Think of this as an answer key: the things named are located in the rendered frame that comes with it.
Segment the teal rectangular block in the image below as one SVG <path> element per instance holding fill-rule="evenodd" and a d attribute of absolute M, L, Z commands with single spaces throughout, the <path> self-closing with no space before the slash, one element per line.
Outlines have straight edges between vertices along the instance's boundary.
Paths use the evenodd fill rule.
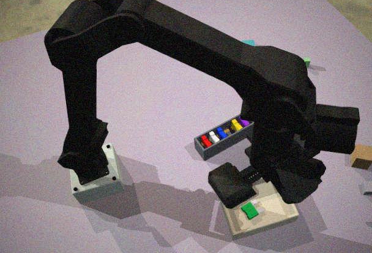
<path fill-rule="evenodd" d="M 249 45 L 252 45 L 252 46 L 256 46 L 254 40 L 242 40 L 242 42 L 246 43 L 246 44 L 249 44 Z"/>

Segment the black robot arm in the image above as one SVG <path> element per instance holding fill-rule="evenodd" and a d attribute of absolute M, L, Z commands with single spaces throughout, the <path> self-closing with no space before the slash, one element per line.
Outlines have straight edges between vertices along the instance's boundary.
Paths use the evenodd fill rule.
<path fill-rule="evenodd" d="M 146 45 L 232 86 L 242 99 L 240 119 L 254 121 L 253 139 L 269 152 L 292 145 L 351 154 L 359 109 L 316 104 L 305 61 L 273 46 L 243 43 L 156 0 L 76 0 L 45 35 L 50 62 L 61 70 L 69 129 L 57 161 L 81 185 L 109 175 L 102 145 L 107 125 L 96 118 L 97 60 L 131 43 Z M 326 167 L 298 158 L 299 149 L 261 178 L 287 204 L 317 190 Z M 82 182 L 82 183 L 81 183 Z"/>

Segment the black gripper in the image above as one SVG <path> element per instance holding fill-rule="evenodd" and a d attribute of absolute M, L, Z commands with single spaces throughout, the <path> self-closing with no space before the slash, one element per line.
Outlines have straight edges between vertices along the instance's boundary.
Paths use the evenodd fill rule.
<path fill-rule="evenodd" d="M 294 135 L 292 145 L 278 153 L 260 148 L 253 139 L 253 130 L 247 133 L 246 138 L 251 142 L 251 146 L 245 148 L 245 154 L 250 158 L 249 167 L 240 172 L 235 165 L 226 162 L 209 172 L 209 184 L 226 208 L 232 209 L 256 195 L 253 183 L 261 178 L 270 165 L 283 162 L 295 149 L 299 149 L 300 160 L 303 157 L 311 159 L 320 153 L 318 150 L 304 148 L 306 140 L 300 140 L 300 135 L 297 134 Z"/>

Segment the yellow fuse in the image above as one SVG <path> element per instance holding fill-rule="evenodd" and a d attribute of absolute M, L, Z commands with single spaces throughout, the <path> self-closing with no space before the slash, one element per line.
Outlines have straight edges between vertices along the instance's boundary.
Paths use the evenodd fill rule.
<path fill-rule="evenodd" d="M 238 122 L 235 119 L 232 120 L 232 127 L 234 128 L 235 131 L 242 129 L 242 127 L 238 124 Z"/>

